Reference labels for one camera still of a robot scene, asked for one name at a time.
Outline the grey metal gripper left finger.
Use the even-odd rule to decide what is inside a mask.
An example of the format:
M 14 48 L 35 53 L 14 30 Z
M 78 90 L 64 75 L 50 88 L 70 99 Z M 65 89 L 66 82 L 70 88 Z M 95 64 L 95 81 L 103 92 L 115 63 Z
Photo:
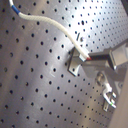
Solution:
M 111 78 L 114 81 L 123 81 L 126 75 L 126 68 L 118 68 L 116 70 L 105 66 L 83 65 L 85 74 L 89 78 L 94 78 L 98 72 L 103 73 L 106 77 Z

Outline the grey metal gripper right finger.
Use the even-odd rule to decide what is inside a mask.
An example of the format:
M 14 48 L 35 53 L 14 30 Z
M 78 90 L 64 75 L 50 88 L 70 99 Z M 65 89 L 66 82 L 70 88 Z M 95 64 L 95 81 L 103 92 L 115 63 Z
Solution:
M 116 46 L 115 48 L 104 49 L 102 52 L 90 53 L 92 61 L 107 60 L 112 69 L 128 62 L 128 43 Z

